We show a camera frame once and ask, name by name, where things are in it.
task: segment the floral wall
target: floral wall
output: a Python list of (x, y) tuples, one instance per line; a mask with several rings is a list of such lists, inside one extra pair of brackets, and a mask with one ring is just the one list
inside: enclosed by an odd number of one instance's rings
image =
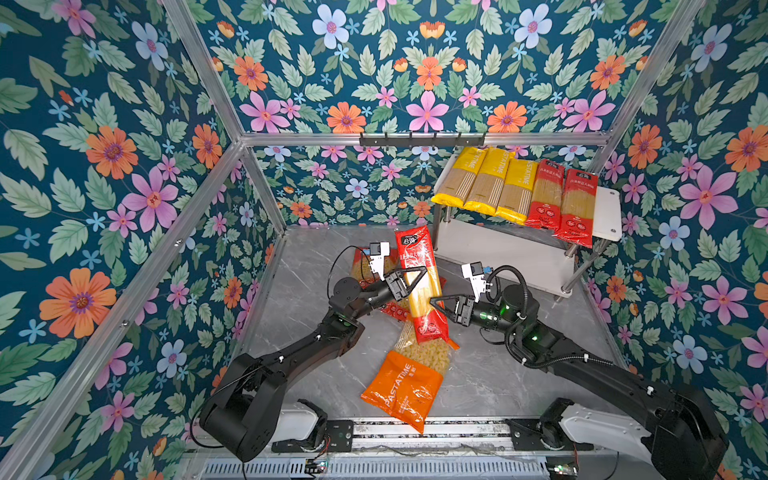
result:
[(768, 475), (765, 2), (697, 18), (603, 173), (624, 235), (589, 287), (626, 360), (703, 388), (733, 448), (723, 479)]
[[(4, 455), (228, 140), (152, 0), (4, 2), (0, 59)], [(222, 188), (36, 478), (170, 478), (271, 251), (240, 165)]]

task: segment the floral wallpaper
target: floral wallpaper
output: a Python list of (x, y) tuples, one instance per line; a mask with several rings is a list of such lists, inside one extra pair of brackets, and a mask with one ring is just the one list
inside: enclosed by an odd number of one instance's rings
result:
[(710, 9), (606, 163), (624, 235), (589, 288), (632, 369), (707, 393), (733, 444), (720, 476), (765, 478), (768, 12)]
[(237, 0), (200, 30), (255, 132), (599, 131), (675, 5)]
[[(4, 455), (228, 140), (153, 0), (4, 2), (0, 58)], [(35, 478), (171, 477), (270, 258), (243, 176), (238, 165)]]

